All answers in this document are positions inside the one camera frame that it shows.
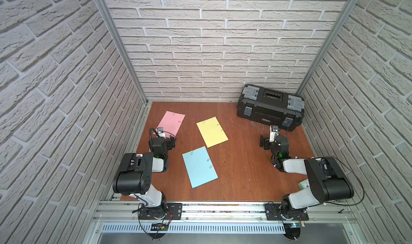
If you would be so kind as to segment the yellow paper sheet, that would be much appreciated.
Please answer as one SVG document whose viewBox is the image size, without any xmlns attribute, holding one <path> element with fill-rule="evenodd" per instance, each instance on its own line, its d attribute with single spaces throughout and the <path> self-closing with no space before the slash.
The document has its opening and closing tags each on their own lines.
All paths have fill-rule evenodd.
<svg viewBox="0 0 412 244">
<path fill-rule="evenodd" d="M 198 122 L 196 125 L 207 148 L 228 141 L 228 137 L 216 117 Z"/>
</svg>

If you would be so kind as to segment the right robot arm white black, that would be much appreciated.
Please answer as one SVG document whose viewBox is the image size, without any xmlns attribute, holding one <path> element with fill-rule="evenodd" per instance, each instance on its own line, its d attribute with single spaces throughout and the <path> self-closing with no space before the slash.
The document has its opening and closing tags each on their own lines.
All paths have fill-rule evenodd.
<svg viewBox="0 0 412 244">
<path fill-rule="evenodd" d="M 306 175 L 309 183 L 298 192 L 286 194 L 280 204 L 267 208 L 276 219 L 308 220 L 307 208 L 354 196 L 354 187 L 335 158 L 292 158 L 288 139 L 284 136 L 261 136 L 260 146 L 271 151 L 270 161 L 276 169 Z"/>
</svg>

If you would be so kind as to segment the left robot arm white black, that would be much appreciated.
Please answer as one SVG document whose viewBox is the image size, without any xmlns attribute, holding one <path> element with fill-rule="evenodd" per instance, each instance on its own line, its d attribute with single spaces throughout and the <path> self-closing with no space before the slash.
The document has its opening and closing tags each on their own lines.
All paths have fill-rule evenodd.
<svg viewBox="0 0 412 244">
<path fill-rule="evenodd" d="M 153 173 L 164 173 L 168 169 L 168 151 L 176 147 L 176 136 L 162 127 L 149 130 L 149 152 L 126 153 L 120 162 L 112 182 L 113 191 L 141 202 L 134 213 L 143 212 L 155 219 L 173 216 L 167 207 L 165 194 L 152 184 Z"/>
</svg>

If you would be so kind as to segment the pink paper sheet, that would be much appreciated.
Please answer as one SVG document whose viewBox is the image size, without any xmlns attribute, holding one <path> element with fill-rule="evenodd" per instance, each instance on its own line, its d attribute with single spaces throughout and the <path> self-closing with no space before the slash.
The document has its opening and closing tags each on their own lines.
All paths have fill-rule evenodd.
<svg viewBox="0 0 412 244">
<path fill-rule="evenodd" d="M 185 115 L 167 111 L 160 121 L 158 128 L 163 128 L 165 136 L 170 137 L 170 133 L 176 135 L 179 131 Z"/>
</svg>

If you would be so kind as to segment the black plastic toolbox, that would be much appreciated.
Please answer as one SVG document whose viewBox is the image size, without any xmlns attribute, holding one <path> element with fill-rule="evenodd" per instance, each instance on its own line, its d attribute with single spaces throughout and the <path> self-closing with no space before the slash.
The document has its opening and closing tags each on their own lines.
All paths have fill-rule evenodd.
<svg viewBox="0 0 412 244">
<path fill-rule="evenodd" d="M 299 96 L 247 84 L 236 109 L 238 117 L 294 131 L 302 124 L 305 101 Z"/>
</svg>

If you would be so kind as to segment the light blue paper sheet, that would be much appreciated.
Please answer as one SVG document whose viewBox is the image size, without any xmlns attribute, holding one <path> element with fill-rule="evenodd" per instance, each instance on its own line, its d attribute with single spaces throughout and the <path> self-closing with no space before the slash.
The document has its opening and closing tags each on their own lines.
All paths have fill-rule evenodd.
<svg viewBox="0 0 412 244">
<path fill-rule="evenodd" d="M 209 169 L 207 159 L 210 157 L 205 146 L 193 150 L 193 155 L 190 155 L 189 151 L 184 153 L 182 157 L 192 188 L 218 179 L 214 166 Z"/>
</svg>

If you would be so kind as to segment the small teal card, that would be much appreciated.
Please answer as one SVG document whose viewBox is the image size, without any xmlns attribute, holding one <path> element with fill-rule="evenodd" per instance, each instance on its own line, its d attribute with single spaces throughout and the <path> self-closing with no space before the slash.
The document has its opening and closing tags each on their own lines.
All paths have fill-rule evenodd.
<svg viewBox="0 0 412 244">
<path fill-rule="evenodd" d="M 300 188 L 300 190 L 306 189 L 306 188 L 308 188 L 309 186 L 310 186 L 310 184 L 309 184 L 309 180 L 308 180 L 308 179 L 306 179 L 306 180 L 304 180 L 304 181 L 301 181 L 301 182 L 298 184 L 298 187 Z"/>
</svg>

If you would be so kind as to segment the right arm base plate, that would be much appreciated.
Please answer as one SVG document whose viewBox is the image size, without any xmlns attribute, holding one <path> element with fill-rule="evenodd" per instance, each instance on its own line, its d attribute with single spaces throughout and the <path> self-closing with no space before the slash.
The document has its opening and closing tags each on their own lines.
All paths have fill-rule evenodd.
<svg viewBox="0 0 412 244">
<path fill-rule="evenodd" d="M 305 209 L 293 209 L 281 203 L 268 202 L 264 204 L 267 220 L 269 221 L 308 221 L 309 215 Z"/>
</svg>

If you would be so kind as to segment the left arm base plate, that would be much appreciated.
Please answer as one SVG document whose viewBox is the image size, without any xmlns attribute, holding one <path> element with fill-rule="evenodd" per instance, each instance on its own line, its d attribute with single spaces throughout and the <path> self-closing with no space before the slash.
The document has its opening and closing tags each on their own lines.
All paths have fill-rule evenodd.
<svg viewBox="0 0 412 244">
<path fill-rule="evenodd" d="M 155 208 L 147 208 L 145 206 L 139 208 L 139 220 L 180 220 L 182 215 L 182 203 L 170 203 L 161 205 Z"/>
</svg>

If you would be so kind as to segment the aluminium front rail frame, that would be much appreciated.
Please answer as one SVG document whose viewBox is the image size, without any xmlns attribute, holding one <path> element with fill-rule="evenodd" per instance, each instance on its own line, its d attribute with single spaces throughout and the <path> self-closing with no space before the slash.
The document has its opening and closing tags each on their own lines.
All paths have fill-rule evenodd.
<svg viewBox="0 0 412 244">
<path fill-rule="evenodd" d="M 180 220 L 139 220 L 140 204 L 135 201 L 101 201 L 92 216 L 83 243 L 96 244 L 104 233 L 141 233 L 162 239 L 168 234 L 288 234 L 302 240 L 310 225 L 343 227 L 343 238 L 351 244 L 364 244 L 365 237 L 353 213 L 346 206 L 322 204 L 306 209 L 308 221 L 269 221 L 264 204 L 268 202 L 177 201 L 182 203 Z"/>
</svg>

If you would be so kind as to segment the left corner aluminium post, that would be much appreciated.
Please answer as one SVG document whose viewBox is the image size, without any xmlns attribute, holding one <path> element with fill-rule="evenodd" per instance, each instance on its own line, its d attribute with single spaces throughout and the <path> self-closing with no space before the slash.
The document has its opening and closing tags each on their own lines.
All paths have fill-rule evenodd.
<svg viewBox="0 0 412 244">
<path fill-rule="evenodd" d="M 99 9 L 99 12 L 106 24 L 106 27 L 113 39 L 113 42 L 120 54 L 120 57 L 122 61 L 124 62 L 124 65 L 127 69 L 128 74 L 130 75 L 132 82 L 134 83 L 134 86 L 137 89 L 138 95 L 142 102 L 147 105 L 148 104 L 148 99 L 145 96 L 144 90 L 142 86 L 140 85 L 140 82 L 138 80 L 138 77 L 136 75 L 136 72 L 134 70 L 134 67 L 132 65 L 132 62 L 128 56 L 128 53 L 126 51 L 125 45 L 121 39 L 120 33 L 115 25 L 114 19 L 111 16 L 110 10 L 105 2 L 105 0 L 94 0 L 96 3 L 97 8 Z"/>
</svg>

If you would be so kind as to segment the corner aluminium post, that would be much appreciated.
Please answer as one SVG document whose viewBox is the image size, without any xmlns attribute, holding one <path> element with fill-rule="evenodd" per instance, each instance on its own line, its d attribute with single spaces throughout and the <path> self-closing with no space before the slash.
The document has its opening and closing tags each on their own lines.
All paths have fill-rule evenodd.
<svg viewBox="0 0 412 244">
<path fill-rule="evenodd" d="M 113 39 L 113 42 L 120 54 L 120 57 L 122 61 L 124 62 L 124 65 L 127 69 L 128 74 L 130 75 L 132 82 L 134 83 L 134 86 L 137 89 L 138 95 L 142 102 L 147 105 L 148 104 L 148 99 L 145 96 L 144 90 L 142 86 L 140 85 L 140 82 L 138 80 L 138 77 L 136 75 L 136 72 L 134 70 L 134 67 L 132 65 L 132 62 L 128 56 L 128 53 L 126 51 L 125 45 L 121 39 L 120 33 L 115 25 L 114 19 L 111 16 L 110 10 L 105 2 L 105 0 L 94 0 L 96 3 L 97 8 L 99 9 L 99 12 L 106 24 L 106 27 Z"/>
<path fill-rule="evenodd" d="M 299 85 L 295 95 L 301 95 L 302 92 L 304 91 L 306 85 L 308 84 L 310 78 L 313 76 L 315 73 L 316 69 L 320 65 L 321 61 L 325 57 L 325 55 L 328 53 L 331 45 L 334 43 L 336 37 L 338 36 L 341 28 L 345 24 L 346 20 L 349 18 L 351 15 L 353 9 L 355 8 L 356 4 L 358 3 L 359 0 L 347 0 L 345 3 L 342 11 L 340 12 L 335 24 L 331 28 L 331 30 L 328 33 L 328 36 L 326 37 L 324 43 L 320 47 L 318 53 L 315 56 L 315 59 L 312 61 L 311 65 L 309 66 L 309 69 L 307 73 L 305 74 L 305 77 L 302 79 L 301 84 Z"/>
</svg>

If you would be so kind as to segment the right corner aluminium post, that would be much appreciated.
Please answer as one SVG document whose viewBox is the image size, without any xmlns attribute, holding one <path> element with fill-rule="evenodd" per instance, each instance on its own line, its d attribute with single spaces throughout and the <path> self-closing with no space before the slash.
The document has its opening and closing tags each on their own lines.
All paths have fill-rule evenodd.
<svg viewBox="0 0 412 244">
<path fill-rule="evenodd" d="M 306 85 L 308 84 L 310 78 L 313 76 L 315 73 L 316 69 L 320 65 L 321 61 L 325 57 L 325 55 L 328 53 L 331 45 L 334 43 L 336 37 L 338 36 L 341 28 L 345 24 L 346 20 L 349 18 L 351 15 L 353 9 L 355 8 L 356 4 L 358 3 L 359 0 L 347 0 L 345 3 L 342 11 L 340 12 L 335 24 L 331 28 L 331 30 L 328 33 L 328 36 L 326 37 L 324 43 L 320 47 L 318 53 L 315 56 L 315 59 L 312 61 L 311 65 L 309 66 L 309 69 L 307 73 L 305 74 L 305 77 L 302 79 L 301 84 L 299 85 L 295 95 L 301 95 L 302 92 L 304 91 Z"/>
</svg>

